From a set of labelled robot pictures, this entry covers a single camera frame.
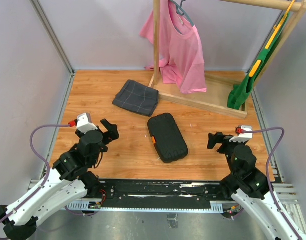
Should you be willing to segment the black plastic tool case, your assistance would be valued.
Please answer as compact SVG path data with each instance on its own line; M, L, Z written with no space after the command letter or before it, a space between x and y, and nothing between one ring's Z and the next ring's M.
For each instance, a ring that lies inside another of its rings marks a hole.
M183 135L170 113L150 118L147 127L154 148L163 163L181 160L189 154Z

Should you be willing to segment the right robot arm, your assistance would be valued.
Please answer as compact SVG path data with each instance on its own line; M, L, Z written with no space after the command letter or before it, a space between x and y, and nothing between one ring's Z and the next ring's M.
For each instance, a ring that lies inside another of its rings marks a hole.
M250 126L239 126L236 135L221 132L208 135L208 149L219 144L230 174L220 181L219 193L233 199L253 217L270 240L306 240L306 233L292 219L270 181L269 173L256 167L257 158L247 142L256 133Z

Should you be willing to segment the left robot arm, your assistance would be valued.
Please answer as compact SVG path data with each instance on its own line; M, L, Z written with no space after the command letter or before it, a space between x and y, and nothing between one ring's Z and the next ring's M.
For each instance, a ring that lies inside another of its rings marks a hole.
M86 113L66 124L67 128L76 127L79 142L53 165L33 150L45 162L46 173L20 199L0 205L0 225L3 225L5 239L29 239L46 219L77 199L101 195L101 201L106 200L106 190L90 169L99 167L108 144L120 135L116 124L106 119L100 122L106 128L105 132L93 124Z

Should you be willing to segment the grey folded cloth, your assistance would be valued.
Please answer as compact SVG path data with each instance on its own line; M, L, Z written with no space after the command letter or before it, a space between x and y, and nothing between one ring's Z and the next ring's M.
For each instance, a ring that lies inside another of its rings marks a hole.
M159 103L159 91L134 80L127 80L112 104L142 116L151 117Z

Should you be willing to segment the green garment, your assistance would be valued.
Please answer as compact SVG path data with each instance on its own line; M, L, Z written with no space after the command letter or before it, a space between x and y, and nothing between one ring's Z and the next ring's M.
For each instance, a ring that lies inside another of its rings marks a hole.
M230 92L230 94L228 96L228 100L227 100L227 107L228 108L239 110L240 107L246 102L246 100L248 99L250 93L252 92L252 90L254 88L254 84L255 84L256 79L259 77L261 71L263 70L263 68L267 64L268 60L271 58L275 48L277 47L277 41L274 43L272 49L268 53L266 60L264 61L263 65L259 69L259 72L257 72L254 77L249 77L249 75L248 75L249 73L248 73L245 76L245 78L243 79L242 83L235 84L233 86L233 90Z

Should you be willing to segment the wooden clothes rack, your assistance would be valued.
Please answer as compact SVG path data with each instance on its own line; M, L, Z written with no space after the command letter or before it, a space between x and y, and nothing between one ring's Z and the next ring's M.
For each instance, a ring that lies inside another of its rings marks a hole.
M286 12L291 1L287 0L232 0L231 3L255 6L260 8L281 10ZM176 87L172 85L163 84L163 77L159 68L159 48L160 48L160 8L161 2L155 0L153 2L153 33L154 33L154 67L153 76L149 83L150 88L154 88L159 91L159 96L162 100L182 104L190 107L199 108L202 110L210 111L217 114L222 114L226 116L232 116L236 118L244 119L248 116L248 101L240 107L239 110L228 108L227 102L229 93L233 90L234 85L242 83L243 75L238 73L237 79L227 78L223 75L213 75L210 73L205 73L205 79L210 83L210 90L207 93L193 93L193 94L182 94ZM290 15L287 22L285 23L280 38L277 41L276 48L271 55L271 58L266 63L265 67L262 69L258 78L260 79L264 72L267 70L269 65L272 63L273 59L276 57L277 53L288 39L298 22L301 20L306 12L306 0L301 2L295 1L290 9Z

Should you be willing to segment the yellow clothes hanger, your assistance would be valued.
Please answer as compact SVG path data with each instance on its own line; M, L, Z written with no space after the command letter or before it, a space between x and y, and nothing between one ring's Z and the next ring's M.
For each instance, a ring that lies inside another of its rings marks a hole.
M250 78L253 78L257 72L259 72L261 66L264 64L270 50L273 48L274 43L277 41L278 37L280 36L282 29L289 17L289 12L292 8L292 6L294 5L296 1L292 0L290 2L290 5L288 6L287 10L285 11L283 17L281 18L280 22L274 26L274 31L271 35L271 37L269 38L269 40L267 41L264 49L259 53L259 58L256 60L255 64L253 65L253 67L251 68L250 72L248 73L248 76Z

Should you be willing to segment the pink t-shirt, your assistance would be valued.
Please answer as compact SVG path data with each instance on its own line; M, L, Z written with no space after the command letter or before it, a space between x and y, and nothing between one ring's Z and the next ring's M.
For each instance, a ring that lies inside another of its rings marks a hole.
M206 92L205 61L196 26L177 13L170 0L160 2L159 68L165 85L182 94Z

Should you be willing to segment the teal clothes hanger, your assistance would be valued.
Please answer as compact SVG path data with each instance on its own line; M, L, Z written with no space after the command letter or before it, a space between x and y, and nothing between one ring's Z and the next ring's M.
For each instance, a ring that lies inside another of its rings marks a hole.
M184 0L177 3L175 0L169 0L167 3L170 22L176 32L180 35L187 35L191 32L195 24L183 9Z

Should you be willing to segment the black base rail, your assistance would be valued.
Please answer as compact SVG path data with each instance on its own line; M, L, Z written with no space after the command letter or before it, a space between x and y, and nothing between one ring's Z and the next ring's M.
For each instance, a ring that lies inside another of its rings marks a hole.
M80 198L84 211L222 212L236 202L219 181L100 179L102 194Z

